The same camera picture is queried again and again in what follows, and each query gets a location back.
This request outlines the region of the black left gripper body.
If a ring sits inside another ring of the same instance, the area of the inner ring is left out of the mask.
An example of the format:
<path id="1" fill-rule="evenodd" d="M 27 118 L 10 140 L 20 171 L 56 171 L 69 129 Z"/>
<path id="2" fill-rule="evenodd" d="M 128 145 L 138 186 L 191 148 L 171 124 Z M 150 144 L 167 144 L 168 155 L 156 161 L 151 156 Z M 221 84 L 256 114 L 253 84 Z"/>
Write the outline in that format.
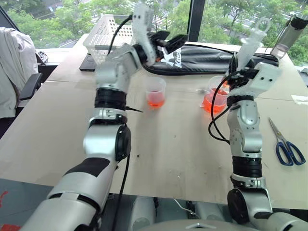
<path id="1" fill-rule="evenodd" d="M 155 51 L 155 62 L 158 62 L 164 58 L 162 47 L 166 44 L 165 41 L 154 41 L 154 34 L 156 32 L 149 33 L 150 43 L 154 48 Z"/>

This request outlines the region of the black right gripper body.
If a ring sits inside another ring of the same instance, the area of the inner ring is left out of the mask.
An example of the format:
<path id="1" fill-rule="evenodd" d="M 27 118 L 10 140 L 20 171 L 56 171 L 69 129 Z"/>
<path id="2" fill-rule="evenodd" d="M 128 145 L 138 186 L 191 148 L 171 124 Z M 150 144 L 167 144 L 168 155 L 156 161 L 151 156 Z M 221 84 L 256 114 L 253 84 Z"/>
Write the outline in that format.
<path id="1" fill-rule="evenodd" d="M 227 76 L 227 83 L 230 87 L 241 87 L 253 79 L 259 71 L 256 69 L 243 69 L 235 71 Z"/>

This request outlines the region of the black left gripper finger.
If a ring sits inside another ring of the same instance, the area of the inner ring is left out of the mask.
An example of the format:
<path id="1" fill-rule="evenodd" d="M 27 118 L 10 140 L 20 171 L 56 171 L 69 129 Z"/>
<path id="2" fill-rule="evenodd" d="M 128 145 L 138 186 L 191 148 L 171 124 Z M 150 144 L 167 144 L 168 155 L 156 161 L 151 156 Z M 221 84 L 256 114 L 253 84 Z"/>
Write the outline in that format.
<path id="1" fill-rule="evenodd" d="M 154 34 L 154 41 L 165 41 L 169 34 L 169 31 L 158 31 Z"/>
<path id="2" fill-rule="evenodd" d="M 185 42 L 188 39 L 188 35 L 184 34 L 179 34 L 172 38 L 171 40 L 167 41 L 165 45 L 165 50 L 167 53 L 172 53 L 176 51 L 178 48 L 181 48 Z"/>

